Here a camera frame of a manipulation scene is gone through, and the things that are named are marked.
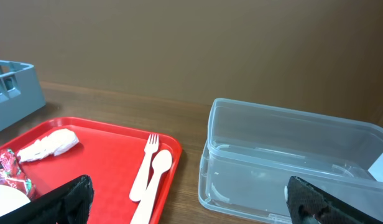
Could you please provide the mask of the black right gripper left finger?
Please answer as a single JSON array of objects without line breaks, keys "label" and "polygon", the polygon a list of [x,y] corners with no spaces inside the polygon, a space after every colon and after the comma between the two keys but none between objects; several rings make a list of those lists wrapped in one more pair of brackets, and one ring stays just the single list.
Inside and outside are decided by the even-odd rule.
[{"label": "black right gripper left finger", "polygon": [[0,217],[0,224],[86,224],[94,199],[91,177],[81,175]]}]

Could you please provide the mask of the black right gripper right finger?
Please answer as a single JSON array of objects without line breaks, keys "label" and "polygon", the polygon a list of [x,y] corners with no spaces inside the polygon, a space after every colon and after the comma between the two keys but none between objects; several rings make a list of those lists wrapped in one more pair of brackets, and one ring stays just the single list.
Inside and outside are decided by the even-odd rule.
[{"label": "black right gripper right finger", "polygon": [[293,224],[382,223],[297,176],[286,185],[286,204]]}]

